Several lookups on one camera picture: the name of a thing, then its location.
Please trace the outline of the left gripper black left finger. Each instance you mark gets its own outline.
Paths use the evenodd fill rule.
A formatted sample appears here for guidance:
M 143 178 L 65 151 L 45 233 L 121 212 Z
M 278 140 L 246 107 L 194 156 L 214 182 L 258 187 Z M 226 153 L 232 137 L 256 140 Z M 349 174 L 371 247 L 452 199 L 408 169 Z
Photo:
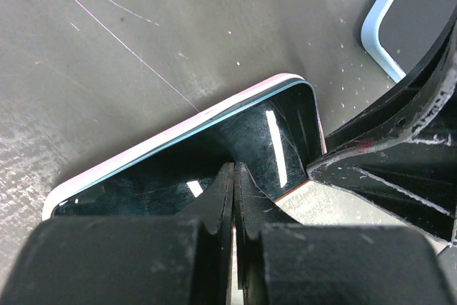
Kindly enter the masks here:
M 172 216 L 73 216 L 39 224 L 3 304 L 228 304 L 235 166 Z

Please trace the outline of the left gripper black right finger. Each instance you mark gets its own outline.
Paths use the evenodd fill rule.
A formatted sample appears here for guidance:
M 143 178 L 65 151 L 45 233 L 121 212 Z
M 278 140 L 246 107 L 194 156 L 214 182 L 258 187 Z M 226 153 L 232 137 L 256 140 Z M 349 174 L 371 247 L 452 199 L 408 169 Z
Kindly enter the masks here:
M 246 304 L 454 304 L 432 246 L 404 226 L 305 226 L 234 167 Z

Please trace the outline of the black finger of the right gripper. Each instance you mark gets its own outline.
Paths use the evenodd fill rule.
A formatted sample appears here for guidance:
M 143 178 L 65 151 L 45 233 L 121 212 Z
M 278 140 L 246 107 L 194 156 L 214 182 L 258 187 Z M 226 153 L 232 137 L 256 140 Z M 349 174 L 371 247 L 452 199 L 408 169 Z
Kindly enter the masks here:
M 456 92 L 456 12 L 413 69 L 367 109 L 326 137 L 327 155 L 369 151 L 418 133 Z
M 307 166 L 315 182 L 347 191 L 432 237 L 456 242 L 456 132 L 426 132 L 382 147 L 373 139 Z

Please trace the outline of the black phone white edge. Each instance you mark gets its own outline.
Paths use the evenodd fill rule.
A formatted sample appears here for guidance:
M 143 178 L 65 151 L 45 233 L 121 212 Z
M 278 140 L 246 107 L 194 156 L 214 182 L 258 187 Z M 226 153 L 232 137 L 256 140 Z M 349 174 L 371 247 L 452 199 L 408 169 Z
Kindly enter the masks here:
M 409 73 L 432 47 L 455 8 L 456 0 L 393 0 L 381 22 L 379 41 Z

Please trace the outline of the light blue phone case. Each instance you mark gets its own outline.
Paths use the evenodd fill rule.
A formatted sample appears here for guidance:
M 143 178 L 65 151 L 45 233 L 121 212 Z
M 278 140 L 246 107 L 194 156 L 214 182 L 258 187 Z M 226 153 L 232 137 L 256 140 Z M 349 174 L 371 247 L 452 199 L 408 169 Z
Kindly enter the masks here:
M 388 10 L 394 0 L 375 0 L 361 27 L 361 43 L 373 60 L 395 82 L 400 82 L 406 72 L 398 65 L 382 46 L 380 29 Z

